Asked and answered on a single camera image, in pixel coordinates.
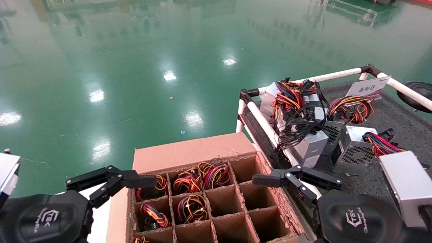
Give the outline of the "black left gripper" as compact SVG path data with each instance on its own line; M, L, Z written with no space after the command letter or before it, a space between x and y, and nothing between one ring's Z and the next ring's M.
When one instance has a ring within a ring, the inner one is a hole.
M102 185L87 200L78 192ZM155 175L114 166L100 168L66 181L68 192L8 199L1 208L2 243L86 243L93 224L93 209L100 208L123 188L157 185Z

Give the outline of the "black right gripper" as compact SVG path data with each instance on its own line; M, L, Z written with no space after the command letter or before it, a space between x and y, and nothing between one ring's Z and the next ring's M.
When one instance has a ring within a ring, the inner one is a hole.
M410 235L395 206L379 197L350 195L341 191L336 177L300 165L255 174L256 186L286 187L292 197L308 208L316 207L320 241L324 243L409 243ZM317 200L306 183L330 191Z

